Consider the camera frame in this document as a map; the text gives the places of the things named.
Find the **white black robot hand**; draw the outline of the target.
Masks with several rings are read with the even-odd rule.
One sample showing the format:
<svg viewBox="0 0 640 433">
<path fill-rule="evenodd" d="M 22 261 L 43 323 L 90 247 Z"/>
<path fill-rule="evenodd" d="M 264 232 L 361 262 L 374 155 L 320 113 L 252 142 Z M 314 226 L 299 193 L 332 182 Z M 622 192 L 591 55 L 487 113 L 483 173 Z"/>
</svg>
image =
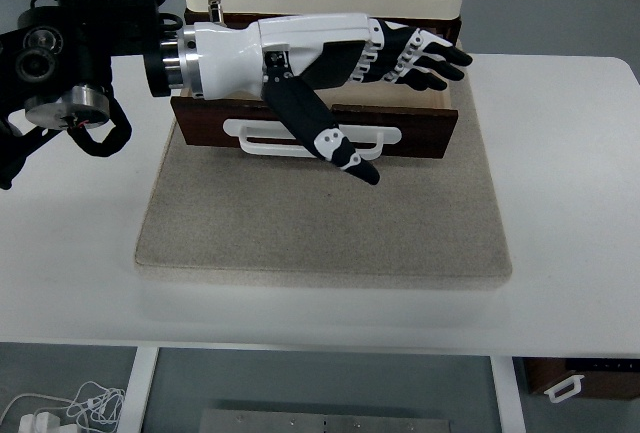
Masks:
<svg viewBox="0 0 640 433">
<path fill-rule="evenodd" d="M 472 62 L 425 29 L 363 13 L 268 18 L 244 29 L 201 22 L 186 29 L 185 39 L 195 44 L 196 57 L 182 68 L 195 96 L 244 92 L 262 99 L 309 153 L 371 185 L 378 171 L 340 130 L 318 91 L 349 82 L 443 91 Z"/>
</svg>

